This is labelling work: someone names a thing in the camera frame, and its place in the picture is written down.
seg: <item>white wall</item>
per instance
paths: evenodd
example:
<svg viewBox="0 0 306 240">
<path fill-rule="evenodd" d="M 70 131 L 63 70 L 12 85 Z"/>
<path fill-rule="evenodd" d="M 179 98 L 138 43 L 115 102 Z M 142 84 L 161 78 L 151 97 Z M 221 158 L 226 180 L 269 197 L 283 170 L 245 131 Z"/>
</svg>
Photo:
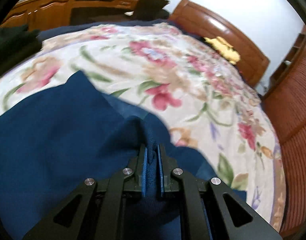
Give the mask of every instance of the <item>white wall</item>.
<svg viewBox="0 0 306 240">
<path fill-rule="evenodd" d="M 191 0 L 221 15 L 245 33 L 270 59 L 262 81 L 279 66 L 303 27 L 287 0 Z M 180 0 L 170 0 L 172 12 Z"/>
</svg>

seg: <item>blue cloth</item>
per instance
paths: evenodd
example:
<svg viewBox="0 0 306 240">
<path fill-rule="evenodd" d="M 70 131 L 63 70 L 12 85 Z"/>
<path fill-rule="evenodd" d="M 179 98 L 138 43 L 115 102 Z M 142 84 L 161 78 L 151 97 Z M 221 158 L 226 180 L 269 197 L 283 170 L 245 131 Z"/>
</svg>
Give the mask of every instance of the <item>blue cloth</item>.
<svg viewBox="0 0 306 240">
<path fill-rule="evenodd" d="M 81 71 L 0 116 L 5 229 L 14 240 L 21 239 L 84 179 L 109 178 L 126 167 L 143 143 L 148 148 L 147 197 L 128 204 L 128 237 L 180 239 L 177 207 L 155 199 L 157 144 L 163 143 L 167 155 L 197 177 L 210 179 L 214 170 L 198 151 L 171 144 L 155 115 L 97 91 Z M 245 200 L 246 193 L 240 193 Z"/>
</svg>

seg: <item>wooden bed frame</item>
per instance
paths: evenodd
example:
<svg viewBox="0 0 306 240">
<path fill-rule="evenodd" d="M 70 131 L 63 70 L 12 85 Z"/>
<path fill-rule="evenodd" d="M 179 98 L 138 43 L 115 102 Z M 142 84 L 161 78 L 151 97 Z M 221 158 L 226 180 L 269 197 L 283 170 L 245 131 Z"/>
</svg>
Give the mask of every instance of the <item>wooden bed frame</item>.
<svg viewBox="0 0 306 240">
<path fill-rule="evenodd" d="M 170 20 L 199 36 L 226 39 L 240 54 L 241 60 L 236 66 L 250 86 L 255 86 L 267 69 L 269 59 L 261 50 L 234 25 L 205 7 L 181 0 Z"/>
</svg>

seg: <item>floral bedspread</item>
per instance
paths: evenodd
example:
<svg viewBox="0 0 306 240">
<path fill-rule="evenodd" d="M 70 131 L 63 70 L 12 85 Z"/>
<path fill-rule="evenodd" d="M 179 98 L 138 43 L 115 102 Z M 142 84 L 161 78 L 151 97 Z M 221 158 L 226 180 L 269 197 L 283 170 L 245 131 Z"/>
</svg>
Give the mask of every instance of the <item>floral bedspread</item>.
<svg viewBox="0 0 306 240">
<path fill-rule="evenodd" d="M 98 90 L 159 116 L 175 145 L 198 149 L 280 229 L 285 181 L 278 139 L 256 93 L 215 51 L 166 23 L 59 35 L 0 78 L 0 115 L 78 70 Z"/>
</svg>

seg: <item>metal screw head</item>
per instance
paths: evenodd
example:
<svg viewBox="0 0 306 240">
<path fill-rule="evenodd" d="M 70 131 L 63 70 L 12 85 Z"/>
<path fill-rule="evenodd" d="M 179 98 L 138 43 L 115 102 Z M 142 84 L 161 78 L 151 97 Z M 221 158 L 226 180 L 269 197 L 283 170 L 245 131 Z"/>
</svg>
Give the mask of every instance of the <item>metal screw head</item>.
<svg viewBox="0 0 306 240">
<path fill-rule="evenodd" d="M 94 184 L 94 179 L 88 178 L 88 179 L 86 179 L 86 180 L 84 181 L 84 183 L 85 183 L 85 185 L 90 186 L 90 185 Z"/>
<path fill-rule="evenodd" d="M 124 170 L 123 170 L 123 173 L 125 174 L 125 175 L 129 175 L 129 174 L 131 174 L 133 171 L 132 171 L 132 169 L 131 168 L 125 168 Z"/>
<path fill-rule="evenodd" d="M 173 169 L 173 173 L 176 175 L 181 175 L 183 173 L 183 170 L 180 168 L 176 168 L 176 169 Z"/>
<path fill-rule="evenodd" d="M 218 185 L 221 183 L 221 180 L 219 178 L 212 178 L 211 183 L 213 183 L 214 185 Z"/>
</svg>

